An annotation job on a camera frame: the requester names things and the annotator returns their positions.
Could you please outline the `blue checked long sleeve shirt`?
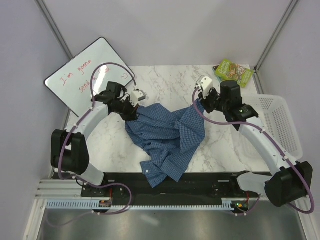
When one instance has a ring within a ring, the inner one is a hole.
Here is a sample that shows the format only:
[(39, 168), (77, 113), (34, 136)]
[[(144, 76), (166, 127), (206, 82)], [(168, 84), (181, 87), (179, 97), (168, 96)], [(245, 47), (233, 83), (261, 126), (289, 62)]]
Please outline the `blue checked long sleeve shirt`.
[(150, 157), (140, 162), (149, 185), (155, 188), (166, 177), (178, 182), (206, 137), (204, 119), (193, 106), (169, 111), (160, 103), (140, 106), (137, 115), (125, 130)]

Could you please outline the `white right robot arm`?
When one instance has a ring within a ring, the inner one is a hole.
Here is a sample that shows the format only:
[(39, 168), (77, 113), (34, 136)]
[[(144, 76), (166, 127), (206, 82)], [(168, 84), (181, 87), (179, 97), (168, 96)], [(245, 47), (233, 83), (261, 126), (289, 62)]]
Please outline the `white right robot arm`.
[(233, 177), (229, 191), (235, 197), (246, 191), (265, 196), (276, 207), (289, 205), (300, 213), (311, 214), (315, 200), (311, 192), (313, 168), (308, 161), (299, 162), (290, 155), (264, 128), (255, 109), (243, 103), (241, 88), (234, 80), (220, 84), (202, 76), (195, 84), (193, 97), (198, 97), (207, 113), (223, 113), (223, 125), (233, 126), (256, 149), (265, 161), (270, 176), (243, 171)]

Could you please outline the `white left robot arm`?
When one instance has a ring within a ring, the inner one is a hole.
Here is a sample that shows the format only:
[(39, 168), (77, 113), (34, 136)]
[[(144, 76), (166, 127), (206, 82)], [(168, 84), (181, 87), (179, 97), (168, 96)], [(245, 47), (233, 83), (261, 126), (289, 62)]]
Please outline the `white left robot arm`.
[(68, 172), (75, 177), (92, 184), (92, 191), (99, 197), (106, 196), (110, 185), (104, 181), (105, 174), (90, 163), (87, 139), (111, 113), (118, 114), (123, 121), (138, 119), (139, 102), (146, 98), (144, 91), (127, 89), (116, 82), (109, 82), (106, 90), (94, 96), (93, 105), (80, 117), (76, 123), (65, 129), (56, 129), (51, 135), (51, 166), (62, 172)]

